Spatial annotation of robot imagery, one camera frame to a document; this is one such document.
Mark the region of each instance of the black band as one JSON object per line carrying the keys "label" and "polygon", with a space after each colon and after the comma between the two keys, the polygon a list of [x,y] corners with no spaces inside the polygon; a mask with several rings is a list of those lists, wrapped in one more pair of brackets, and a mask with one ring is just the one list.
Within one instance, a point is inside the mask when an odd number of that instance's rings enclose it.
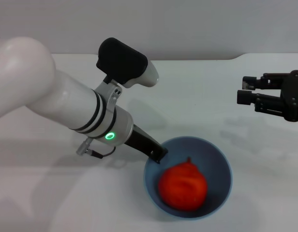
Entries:
{"label": "black band", "polygon": [[96,96],[96,108],[95,108],[95,112],[94,112],[92,118],[89,120],[89,122],[87,122],[86,125],[78,128],[78,129],[73,129],[75,131],[82,131],[85,128],[87,128],[88,126],[90,126],[94,122],[94,120],[96,119],[96,117],[97,117],[97,115],[98,115],[98,113],[100,111],[100,105],[101,105],[100,104],[100,98],[99,98],[98,94],[94,90],[92,90],[92,91],[95,93],[95,96]]}
{"label": "black band", "polygon": [[81,133],[81,134],[88,134],[88,133],[91,133],[92,131],[96,130],[96,128],[99,127],[99,125],[102,123],[104,117],[105,117],[105,114],[106,114],[106,102],[104,100],[104,98],[101,96],[101,99],[102,99],[102,102],[103,102],[103,108],[102,108],[102,114],[99,118],[99,120],[97,120],[97,122],[95,123],[95,125],[93,127],[91,127],[89,130],[87,131],[84,131],[84,132],[78,132],[78,133]]}
{"label": "black band", "polygon": [[106,130],[103,134],[101,134],[101,135],[99,135],[99,136],[96,136],[96,137],[91,137],[91,138],[92,138],[92,139],[99,139],[99,138],[102,138],[102,137],[104,137],[105,135],[107,135],[108,132],[110,132],[110,130],[113,128],[113,126],[114,126],[114,124],[115,124],[115,122],[116,122],[116,119],[117,119],[117,110],[116,110],[116,108],[115,108],[115,110],[114,110],[114,116],[112,117],[112,121],[111,121],[109,127],[107,128],[107,130]]}

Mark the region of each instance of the blue bowl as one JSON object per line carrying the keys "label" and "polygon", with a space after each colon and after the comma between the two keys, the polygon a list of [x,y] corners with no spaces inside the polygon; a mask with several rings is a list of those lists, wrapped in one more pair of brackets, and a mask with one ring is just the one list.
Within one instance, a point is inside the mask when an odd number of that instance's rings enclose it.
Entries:
{"label": "blue bowl", "polygon": [[[231,167],[224,154],[210,142],[196,137],[178,137],[162,144],[168,153],[160,164],[147,160],[144,183],[154,204],[179,219],[195,220],[216,212],[227,200],[232,187]],[[208,192],[204,204],[196,211],[186,212],[165,204],[158,193],[158,182],[162,173],[170,167],[185,162],[191,157],[199,171],[205,176]]]}

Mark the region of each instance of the tomato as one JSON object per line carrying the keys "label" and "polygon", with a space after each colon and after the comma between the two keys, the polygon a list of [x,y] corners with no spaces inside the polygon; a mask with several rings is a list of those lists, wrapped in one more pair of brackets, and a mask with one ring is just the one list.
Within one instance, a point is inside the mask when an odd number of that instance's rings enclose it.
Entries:
{"label": "tomato", "polygon": [[172,208],[194,211],[205,201],[207,182],[191,159],[167,169],[158,184],[162,200]]}

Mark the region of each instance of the green led light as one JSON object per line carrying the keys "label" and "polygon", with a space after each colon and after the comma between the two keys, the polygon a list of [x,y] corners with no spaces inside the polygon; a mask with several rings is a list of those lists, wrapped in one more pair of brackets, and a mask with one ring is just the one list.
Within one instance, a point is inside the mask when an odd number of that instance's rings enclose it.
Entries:
{"label": "green led light", "polygon": [[115,133],[114,132],[110,132],[105,136],[105,139],[107,140],[111,140],[115,137]]}

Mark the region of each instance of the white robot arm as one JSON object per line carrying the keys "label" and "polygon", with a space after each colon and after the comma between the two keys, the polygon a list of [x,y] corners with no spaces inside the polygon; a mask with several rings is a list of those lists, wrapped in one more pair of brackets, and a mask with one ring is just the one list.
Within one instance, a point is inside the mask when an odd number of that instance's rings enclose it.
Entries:
{"label": "white robot arm", "polygon": [[122,88],[153,86],[158,74],[147,58],[120,41],[109,38],[99,49],[97,67],[107,74],[92,90],[56,70],[46,47],[31,38],[0,40],[0,117],[20,107],[88,136],[77,153],[89,150],[93,139],[118,146],[127,144],[159,162],[167,150],[133,124],[131,115],[116,106]]}

